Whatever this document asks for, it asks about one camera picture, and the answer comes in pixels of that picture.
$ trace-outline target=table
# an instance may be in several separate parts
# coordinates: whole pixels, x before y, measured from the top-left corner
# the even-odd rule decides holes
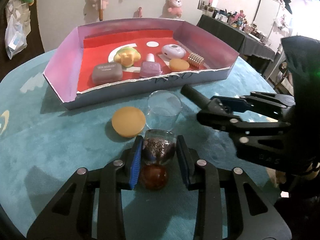
[[[0,203],[24,235],[77,168],[102,168],[132,146],[133,139],[117,135],[110,120],[123,106],[144,110],[148,96],[136,95],[65,111],[42,76],[53,54],[50,51],[26,62],[0,83],[0,115],[10,113],[6,127],[4,117],[0,118]],[[171,90],[183,104],[173,132],[182,134],[189,147],[215,166],[228,170],[242,167],[274,203],[280,192],[273,187],[266,169],[238,159],[227,133],[201,126],[196,121],[199,109],[180,95],[179,89]],[[218,94],[234,97],[252,90],[273,92],[241,58],[227,80],[197,85],[196,89],[207,97]],[[266,121],[264,116],[251,112],[241,116],[246,121]],[[168,166],[168,172],[169,183],[161,191],[150,192],[140,185],[134,191],[122,191],[127,239],[193,238],[197,192],[185,189],[176,158]],[[94,210],[96,222],[96,205]],[[95,222],[93,237],[96,237]],[[226,219],[223,225],[226,237]]]
[[[272,49],[227,23],[202,15],[197,26],[224,41],[241,55],[250,56],[250,65],[260,73],[275,58],[276,53]]]

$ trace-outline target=yellow moon print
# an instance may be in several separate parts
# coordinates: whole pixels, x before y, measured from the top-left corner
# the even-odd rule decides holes
[[[0,132],[0,135],[5,131],[7,128],[8,122],[9,122],[9,110],[5,110],[3,114],[1,114],[1,117],[4,117],[4,126],[2,127],[2,130]]]

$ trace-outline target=white plastic bag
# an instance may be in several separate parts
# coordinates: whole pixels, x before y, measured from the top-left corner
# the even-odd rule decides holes
[[[9,59],[22,51],[27,46],[27,38],[23,32],[23,27],[13,15],[10,16],[8,27],[5,30],[5,49]]]

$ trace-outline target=yellow toy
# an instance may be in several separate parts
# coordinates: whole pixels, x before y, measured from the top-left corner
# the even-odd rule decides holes
[[[113,58],[113,61],[120,63],[126,68],[129,68],[132,67],[133,64],[140,59],[141,55],[136,49],[131,47],[124,47],[118,50],[117,54]]]

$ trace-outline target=brown ball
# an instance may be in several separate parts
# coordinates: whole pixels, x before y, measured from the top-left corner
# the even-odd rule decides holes
[[[140,171],[139,181],[146,189],[159,190],[168,183],[167,169],[157,164],[145,165]]]

